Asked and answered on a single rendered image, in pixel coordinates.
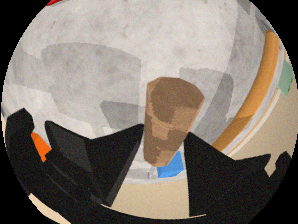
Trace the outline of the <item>blue cube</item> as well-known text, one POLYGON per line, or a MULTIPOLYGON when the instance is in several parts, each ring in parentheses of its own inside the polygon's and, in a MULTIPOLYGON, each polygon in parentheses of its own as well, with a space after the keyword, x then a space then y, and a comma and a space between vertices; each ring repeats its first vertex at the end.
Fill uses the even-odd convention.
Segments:
POLYGON ((177 176, 178 173, 184 171, 184 164, 182 164, 182 157, 180 152, 176 152, 173 159, 166 167, 157 167, 158 179, 164 179, 164 177, 177 176))

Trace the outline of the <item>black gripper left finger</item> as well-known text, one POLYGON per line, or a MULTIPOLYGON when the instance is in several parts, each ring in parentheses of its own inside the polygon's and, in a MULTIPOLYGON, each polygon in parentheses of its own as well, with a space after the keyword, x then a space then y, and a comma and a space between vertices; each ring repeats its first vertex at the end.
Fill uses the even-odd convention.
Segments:
POLYGON ((84 168, 101 197, 101 205, 112 208, 114 198, 137 155, 144 125, 132 125, 92 140, 61 127, 55 121, 45 120, 44 129, 51 148, 84 168))

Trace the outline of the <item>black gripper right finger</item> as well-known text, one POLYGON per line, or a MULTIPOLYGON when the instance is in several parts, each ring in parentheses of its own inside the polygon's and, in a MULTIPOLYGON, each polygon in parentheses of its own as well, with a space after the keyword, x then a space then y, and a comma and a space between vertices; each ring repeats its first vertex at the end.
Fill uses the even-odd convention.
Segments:
POLYGON ((243 176, 266 168, 271 157, 269 153, 234 160, 190 131, 184 140, 184 155, 188 176, 189 217, 205 214, 205 210, 233 189, 243 176))

